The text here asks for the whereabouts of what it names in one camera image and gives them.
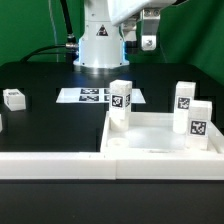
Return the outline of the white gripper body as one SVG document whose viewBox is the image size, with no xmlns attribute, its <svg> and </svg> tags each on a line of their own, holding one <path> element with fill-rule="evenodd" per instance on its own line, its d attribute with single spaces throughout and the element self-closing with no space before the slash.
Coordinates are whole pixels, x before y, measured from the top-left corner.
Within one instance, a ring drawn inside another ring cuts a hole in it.
<svg viewBox="0 0 224 224">
<path fill-rule="evenodd" d="M 113 26 L 118 26 L 144 8 L 165 8 L 176 0 L 107 0 L 109 18 Z"/>
</svg>

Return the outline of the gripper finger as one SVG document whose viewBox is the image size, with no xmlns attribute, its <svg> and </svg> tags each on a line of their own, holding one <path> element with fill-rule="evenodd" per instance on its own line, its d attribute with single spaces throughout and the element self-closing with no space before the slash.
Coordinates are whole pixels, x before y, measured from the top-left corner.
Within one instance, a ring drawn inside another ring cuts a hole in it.
<svg viewBox="0 0 224 224">
<path fill-rule="evenodd" d="M 131 17 L 121 25 L 122 35 L 125 41 L 135 42 L 137 40 L 137 18 Z"/>
<path fill-rule="evenodd" d="M 152 51 L 157 45 L 157 30 L 160 22 L 159 8 L 145 8 L 141 12 L 141 49 Z"/>
</svg>

